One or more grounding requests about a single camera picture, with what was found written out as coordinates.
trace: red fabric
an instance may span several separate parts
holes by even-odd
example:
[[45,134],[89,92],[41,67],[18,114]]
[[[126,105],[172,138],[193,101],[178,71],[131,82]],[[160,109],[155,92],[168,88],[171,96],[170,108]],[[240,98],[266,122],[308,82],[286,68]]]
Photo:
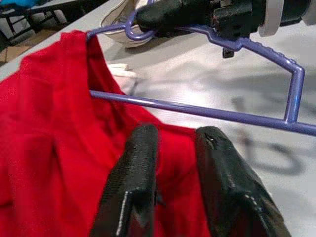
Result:
[[159,130],[156,237],[209,237],[192,129],[139,106],[91,98],[122,93],[97,39],[63,34],[0,84],[0,236],[88,236],[110,169],[132,130]]

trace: plastic hanger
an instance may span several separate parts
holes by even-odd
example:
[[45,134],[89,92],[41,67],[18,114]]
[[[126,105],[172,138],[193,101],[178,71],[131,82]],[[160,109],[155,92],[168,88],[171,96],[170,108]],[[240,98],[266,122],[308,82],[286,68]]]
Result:
[[[110,25],[102,28],[92,30],[87,33],[87,40],[96,34],[124,29],[126,35],[131,40],[145,40],[155,35],[155,31],[148,31],[143,34],[135,34],[132,32],[132,24],[136,16],[136,11],[131,14],[126,23],[120,23]],[[282,68],[291,72],[292,78],[290,82],[290,89],[287,97],[287,104],[284,114],[284,119],[250,115],[246,113],[239,113],[233,111],[225,111],[219,109],[212,109],[200,106],[192,106],[187,104],[180,104],[162,100],[147,99],[137,96],[119,95],[114,93],[93,91],[90,93],[93,97],[102,98],[105,100],[116,100],[124,103],[130,103],[135,105],[141,105],[145,107],[164,109],[170,111],[176,111],[191,115],[204,116],[209,118],[223,119],[235,122],[241,122],[245,124],[257,125],[262,127],[276,128],[280,130],[286,130],[291,132],[303,133],[316,136],[316,125],[298,122],[298,114],[301,103],[301,95],[303,90],[303,83],[305,77],[305,70],[298,65],[294,60],[286,58],[282,53],[275,52],[272,48],[265,47],[258,42],[253,42],[248,38],[239,38],[236,41],[223,39],[217,36],[216,32],[209,26],[204,25],[190,25],[187,27],[178,27],[179,30],[197,32],[207,36],[211,43],[219,45],[221,47],[230,49],[232,51],[239,51],[242,48],[246,48],[256,54],[265,57],[266,59],[278,64]]]

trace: white table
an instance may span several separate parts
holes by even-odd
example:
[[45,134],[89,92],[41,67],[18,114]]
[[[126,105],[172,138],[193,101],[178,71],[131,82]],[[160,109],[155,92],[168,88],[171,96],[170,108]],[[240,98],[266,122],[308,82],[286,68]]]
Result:
[[[63,31],[98,27],[116,2],[110,0]],[[59,37],[60,32],[27,54]],[[254,34],[252,39],[283,52],[305,67],[299,121],[316,123],[316,27],[302,23],[281,28],[273,37],[260,38]],[[107,61],[127,63],[143,79],[136,89],[139,96],[283,118],[290,74],[246,50],[224,60],[221,48],[197,34],[156,39],[142,48],[128,50],[104,35],[99,40]],[[0,80],[17,70],[23,56],[0,68]],[[149,110],[166,123],[220,127],[262,177],[292,236],[316,236],[315,137]]]

